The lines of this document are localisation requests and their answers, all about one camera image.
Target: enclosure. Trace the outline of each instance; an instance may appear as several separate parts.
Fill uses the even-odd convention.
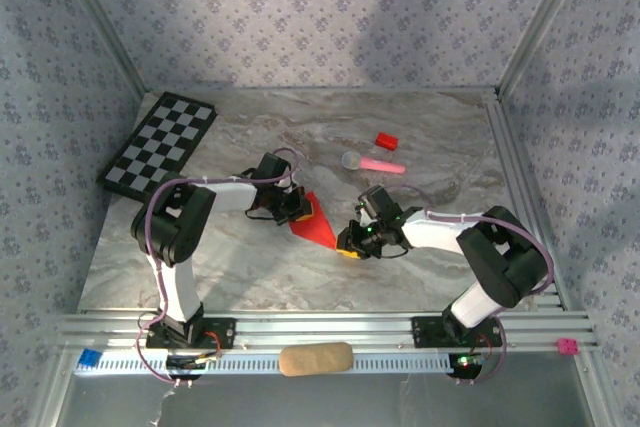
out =
[[[638,0],[0,4],[3,425],[204,425],[216,414],[257,425],[237,417],[245,402],[258,418],[282,407],[264,425],[325,425],[309,402],[320,392],[334,394],[326,425],[640,425]],[[78,369],[84,347],[129,355],[137,317],[158,305],[129,232],[141,204],[96,179],[163,92],[217,112],[182,175],[225,178],[292,148],[295,180],[334,232],[376,184],[428,192],[394,190],[403,207],[512,210],[551,251],[556,280],[505,312],[500,376],[464,390],[426,371],[292,383],[230,372],[167,397],[137,367]],[[399,138],[396,151],[374,145],[380,131]],[[407,171],[347,171],[350,150]],[[412,344],[412,316],[442,311],[474,280],[449,253],[359,261],[232,213],[211,215],[193,263],[207,315],[245,326],[228,359],[337,339],[341,322],[357,355],[389,355]],[[582,352],[560,357],[559,333]],[[218,403],[204,408],[208,396]]]

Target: microphone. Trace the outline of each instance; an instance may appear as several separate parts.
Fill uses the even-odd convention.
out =
[[[359,153],[352,151],[344,153],[342,166],[349,170],[379,170],[381,172],[391,172],[392,174],[404,174],[407,169],[404,165],[363,157]]]

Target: marble surface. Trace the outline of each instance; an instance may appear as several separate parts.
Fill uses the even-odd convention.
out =
[[[272,90],[191,96],[214,103],[219,116],[183,174],[227,177],[256,166],[264,152],[289,146],[301,158],[296,181],[315,192],[336,234],[353,218],[357,196],[376,184],[420,186],[432,194],[434,210],[444,212],[510,206],[480,94]],[[147,94],[140,119],[157,97]],[[400,138],[396,152],[373,144],[381,130]],[[340,165],[347,150],[405,164],[407,173],[347,171]],[[424,203],[412,191],[393,196],[403,207]],[[157,306],[151,267],[129,234],[139,207],[114,196],[79,309]],[[251,221],[241,212],[209,218],[194,272],[208,311],[439,310],[474,279],[455,254],[421,249],[394,260],[354,260],[294,236],[287,225]]]

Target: red triangular object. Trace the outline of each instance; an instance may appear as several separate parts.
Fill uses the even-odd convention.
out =
[[[303,239],[336,250],[336,236],[329,225],[329,221],[320,208],[320,202],[313,192],[307,192],[305,197],[313,206],[313,215],[305,220],[289,222],[291,232]]]

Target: toy microphone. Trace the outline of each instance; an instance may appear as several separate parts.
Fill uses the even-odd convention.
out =
[[[342,166],[349,170],[379,170],[381,172],[391,172],[392,174],[404,174],[406,170],[404,165],[363,157],[357,152],[345,152],[342,156]]]

